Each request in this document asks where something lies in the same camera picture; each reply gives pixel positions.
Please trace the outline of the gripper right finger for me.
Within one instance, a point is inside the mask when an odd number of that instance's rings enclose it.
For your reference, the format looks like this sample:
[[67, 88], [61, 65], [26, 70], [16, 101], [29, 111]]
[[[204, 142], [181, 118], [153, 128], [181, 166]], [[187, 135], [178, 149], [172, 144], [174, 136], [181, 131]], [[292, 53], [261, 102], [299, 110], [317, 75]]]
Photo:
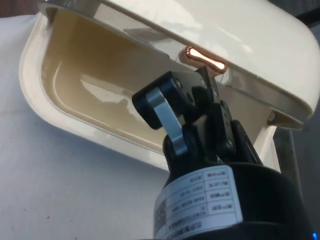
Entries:
[[227, 103], [221, 100], [215, 78], [207, 67], [195, 71], [201, 76], [201, 89], [192, 92], [203, 118], [199, 137], [210, 164], [248, 163], [262, 165], [248, 135], [238, 120], [232, 118]]

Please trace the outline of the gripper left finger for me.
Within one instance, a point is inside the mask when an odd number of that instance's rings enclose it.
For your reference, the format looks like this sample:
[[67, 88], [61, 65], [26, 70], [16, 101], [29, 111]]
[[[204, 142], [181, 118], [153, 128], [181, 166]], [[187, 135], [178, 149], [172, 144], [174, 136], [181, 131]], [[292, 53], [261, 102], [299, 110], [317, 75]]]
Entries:
[[144, 121], [165, 130], [162, 150], [170, 171], [194, 168], [204, 160], [203, 121], [210, 100], [206, 71], [168, 71], [132, 96]]

